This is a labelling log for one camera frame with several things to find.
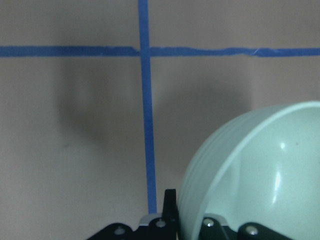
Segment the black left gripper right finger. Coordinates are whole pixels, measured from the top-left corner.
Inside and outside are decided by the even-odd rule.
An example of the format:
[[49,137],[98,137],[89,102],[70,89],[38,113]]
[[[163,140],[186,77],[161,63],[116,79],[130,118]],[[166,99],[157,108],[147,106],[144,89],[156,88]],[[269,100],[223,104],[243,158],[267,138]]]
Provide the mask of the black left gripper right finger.
[[237,230],[230,228],[227,220],[218,214],[205,214],[201,223],[202,240],[290,240],[256,222],[246,222]]

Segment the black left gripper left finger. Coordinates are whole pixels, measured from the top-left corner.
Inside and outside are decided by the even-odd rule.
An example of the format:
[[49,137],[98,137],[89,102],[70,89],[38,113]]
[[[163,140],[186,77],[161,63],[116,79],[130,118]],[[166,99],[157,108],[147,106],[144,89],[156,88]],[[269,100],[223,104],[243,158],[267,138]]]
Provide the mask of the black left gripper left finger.
[[179,228],[179,213],[175,189],[164,192],[161,213],[140,219],[136,230],[124,223],[112,223],[89,237],[90,240],[175,240]]

